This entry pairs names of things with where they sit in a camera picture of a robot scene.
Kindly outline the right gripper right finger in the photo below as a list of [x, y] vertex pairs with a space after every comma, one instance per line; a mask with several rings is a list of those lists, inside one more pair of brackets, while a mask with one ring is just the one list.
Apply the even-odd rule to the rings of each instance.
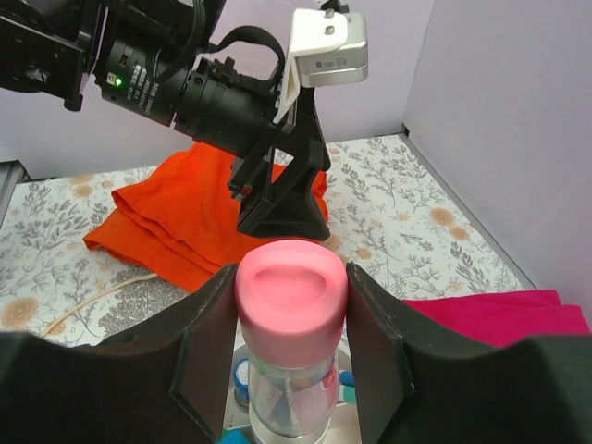
[[362, 442], [590, 441], [590, 337], [490, 346], [420, 314], [358, 265], [346, 272]]

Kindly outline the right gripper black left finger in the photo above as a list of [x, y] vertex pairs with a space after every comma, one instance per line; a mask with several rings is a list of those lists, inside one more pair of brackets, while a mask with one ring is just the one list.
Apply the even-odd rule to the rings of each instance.
[[237, 326], [235, 265], [97, 345], [1, 337], [5, 443], [214, 443]]

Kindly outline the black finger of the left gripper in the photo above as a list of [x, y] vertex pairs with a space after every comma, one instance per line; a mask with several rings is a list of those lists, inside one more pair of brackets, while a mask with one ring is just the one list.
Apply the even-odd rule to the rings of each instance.
[[302, 88], [288, 115], [268, 124], [232, 164], [228, 189], [240, 202], [237, 231], [259, 239], [326, 240], [329, 228], [312, 188], [330, 167], [315, 89]]

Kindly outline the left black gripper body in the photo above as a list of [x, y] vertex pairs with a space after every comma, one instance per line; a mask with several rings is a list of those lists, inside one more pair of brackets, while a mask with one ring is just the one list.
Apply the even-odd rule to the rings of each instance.
[[276, 114], [280, 68], [261, 80], [241, 75], [234, 62], [202, 58], [197, 69], [181, 68], [157, 81], [146, 66], [151, 47], [118, 37], [95, 71], [102, 98], [134, 114], [244, 157], [269, 129]]

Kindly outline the green capped black highlighter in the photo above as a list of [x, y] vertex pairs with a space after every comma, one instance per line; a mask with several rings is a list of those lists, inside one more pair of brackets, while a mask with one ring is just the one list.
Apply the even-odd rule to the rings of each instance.
[[339, 386], [339, 403], [355, 404], [356, 403], [355, 387], [340, 385]]

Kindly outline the grey blue glue stick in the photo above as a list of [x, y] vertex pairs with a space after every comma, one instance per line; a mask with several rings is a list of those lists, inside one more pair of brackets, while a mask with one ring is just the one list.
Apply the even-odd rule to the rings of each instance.
[[247, 409], [250, 403], [249, 395], [249, 359], [244, 358], [233, 369], [234, 396], [242, 408]]

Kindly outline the white round organizer container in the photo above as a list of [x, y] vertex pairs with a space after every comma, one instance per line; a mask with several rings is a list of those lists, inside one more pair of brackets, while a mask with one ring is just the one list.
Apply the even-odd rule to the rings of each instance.
[[[247, 409], [234, 396], [233, 369], [249, 359]], [[357, 405], [339, 403], [339, 372], [352, 370], [349, 350], [339, 347], [332, 364], [285, 371], [250, 363], [242, 344], [235, 351], [223, 431], [239, 429], [250, 443], [360, 443]]]

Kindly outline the pink capped clear tube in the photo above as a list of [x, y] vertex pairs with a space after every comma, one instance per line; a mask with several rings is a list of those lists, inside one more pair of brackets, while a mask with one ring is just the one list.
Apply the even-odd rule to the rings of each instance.
[[235, 301], [251, 364], [298, 371], [334, 362], [348, 278], [330, 250], [305, 240], [256, 248], [239, 265]]

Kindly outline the blue capped black highlighter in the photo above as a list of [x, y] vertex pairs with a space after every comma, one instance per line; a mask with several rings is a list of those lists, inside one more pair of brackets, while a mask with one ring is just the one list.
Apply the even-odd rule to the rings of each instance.
[[239, 429], [224, 430], [219, 444], [250, 444], [250, 441]]

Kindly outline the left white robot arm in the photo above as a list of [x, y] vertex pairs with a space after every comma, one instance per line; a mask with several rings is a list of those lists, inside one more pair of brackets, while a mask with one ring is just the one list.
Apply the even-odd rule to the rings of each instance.
[[[312, 187], [330, 160], [315, 93], [298, 88], [280, 117], [281, 45], [255, 26], [212, 43], [223, 7], [220, 1], [5, 1], [1, 85], [51, 94], [78, 111], [83, 88], [94, 79], [106, 101], [231, 155], [228, 190], [240, 204], [240, 233], [323, 241], [329, 229]], [[232, 59], [210, 59], [236, 42], [276, 55], [267, 79], [240, 74]]]

